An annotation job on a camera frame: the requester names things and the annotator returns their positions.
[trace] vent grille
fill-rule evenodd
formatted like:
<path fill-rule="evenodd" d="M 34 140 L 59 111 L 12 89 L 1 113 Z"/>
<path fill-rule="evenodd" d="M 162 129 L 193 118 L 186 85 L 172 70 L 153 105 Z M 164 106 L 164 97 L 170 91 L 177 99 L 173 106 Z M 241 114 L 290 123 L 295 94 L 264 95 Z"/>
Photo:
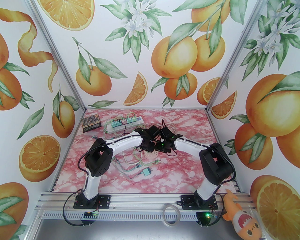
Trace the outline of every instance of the vent grille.
<path fill-rule="evenodd" d="M 83 220 L 84 212 L 65 212 L 68 220 Z M 174 212 L 166 212 L 165 217 L 167 221 L 176 221 L 178 216 Z M 61 211 L 45 211 L 43 219 L 62 220 Z M 99 213 L 98 221 L 162 221 L 162 213 L 159 212 L 116 212 L 113 213 Z M 196 221 L 196 213 L 183 212 L 181 213 L 181 221 Z"/>

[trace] calculator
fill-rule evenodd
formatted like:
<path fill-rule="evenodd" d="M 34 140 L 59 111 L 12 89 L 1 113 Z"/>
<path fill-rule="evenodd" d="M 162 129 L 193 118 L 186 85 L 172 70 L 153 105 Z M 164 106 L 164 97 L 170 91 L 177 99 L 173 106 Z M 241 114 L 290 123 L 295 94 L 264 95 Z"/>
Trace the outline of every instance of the calculator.
<path fill-rule="evenodd" d="M 83 132 L 91 131 L 101 127 L 98 114 L 81 119 Z"/>

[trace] clear tape roll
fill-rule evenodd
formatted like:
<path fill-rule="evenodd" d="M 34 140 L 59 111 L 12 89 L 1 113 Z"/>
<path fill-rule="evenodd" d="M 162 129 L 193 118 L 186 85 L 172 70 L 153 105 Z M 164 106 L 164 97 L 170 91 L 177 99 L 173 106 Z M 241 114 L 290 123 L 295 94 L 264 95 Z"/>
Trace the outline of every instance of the clear tape roll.
<path fill-rule="evenodd" d="M 166 211 L 167 208 L 172 208 L 172 209 L 174 209 L 175 212 L 177 213 L 177 220 L 176 220 L 174 223 L 169 223 L 169 222 L 167 222 L 167 220 L 166 220 L 165 211 Z M 174 206 L 174 205 L 172 205 L 172 204 L 167 204 L 167 205 L 163 208 L 163 223 L 164 223 L 166 226 L 169 226 L 169 227 L 175 226 L 176 224 L 179 223 L 180 219 L 181 219 L 181 214 L 180 214 L 179 209 L 178 209 L 176 206 Z"/>

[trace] orange plush toy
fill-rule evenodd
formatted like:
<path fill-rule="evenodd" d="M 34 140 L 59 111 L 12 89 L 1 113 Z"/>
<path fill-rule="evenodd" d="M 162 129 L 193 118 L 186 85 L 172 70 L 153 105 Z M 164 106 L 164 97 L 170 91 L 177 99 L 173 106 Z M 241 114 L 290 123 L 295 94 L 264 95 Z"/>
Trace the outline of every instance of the orange plush toy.
<path fill-rule="evenodd" d="M 244 240 L 264 240 L 258 221 L 242 211 L 242 207 L 233 201 L 238 199 L 230 190 L 226 189 L 224 196 L 224 208 L 227 211 L 223 215 L 224 220 L 231 221 L 236 233 Z"/>

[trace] pink marble surface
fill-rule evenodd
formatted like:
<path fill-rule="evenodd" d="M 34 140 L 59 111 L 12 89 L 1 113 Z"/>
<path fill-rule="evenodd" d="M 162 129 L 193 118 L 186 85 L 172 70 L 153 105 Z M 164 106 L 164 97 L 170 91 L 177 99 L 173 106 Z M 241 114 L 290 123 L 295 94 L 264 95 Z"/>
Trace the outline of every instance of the pink marble surface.
<path fill-rule="evenodd" d="M 100 109 L 86 111 L 86 116 L 98 113 L 101 124 L 104 126 L 107 120 L 116 116 L 126 116 L 130 111 L 133 111 L 136 116 L 142 116 L 146 127 L 150 124 L 161 124 L 162 118 L 166 123 L 172 123 L 176 126 L 176 134 L 195 140 L 197 142 L 212 144 L 216 141 L 212 129 L 209 125 L 204 110 L 198 109 Z M 86 174 L 77 168 L 79 157 L 84 154 L 93 142 L 95 137 L 103 137 L 103 127 L 82 132 L 82 127 L 79 128 L 71 150 L 65 160 L 58 181 L 54 187 L 55 192 L 75 192 L 83 188 Z M 112 138 L 113 134 L 106 134 L 107 138 Z M 126 160 L 128 162 L 136 162 L 136 158 L 132 154 L 133 149 L 125 151 Z M 124 162 L 122 154 L 116 155 L 124 169 L 130 169 L 131 166 Z M 138 175 L 132 180 L 121 174 L 114 164 L 110 165 L 109 170 L 102 176 L 99 192 L 105 193 L 193 193 L 203 181 L 203 169 L 199 160 L 193 156 L 177 151 L 174 157 L 167 156 L 164 153 L 159 153 L 156 159 L 161 162 L 157 165 L 152 165 L 151 175 Z M 143 162 L 151 162 L 144 153 L 142 154 Z M 146 167 L 137 168 L 127 174 L 132 177 L 141 172 Z M 236 192 L 233 184 L 226 183 L 222 186 L 219 192 L 226 192 L 225 188 Z"/>

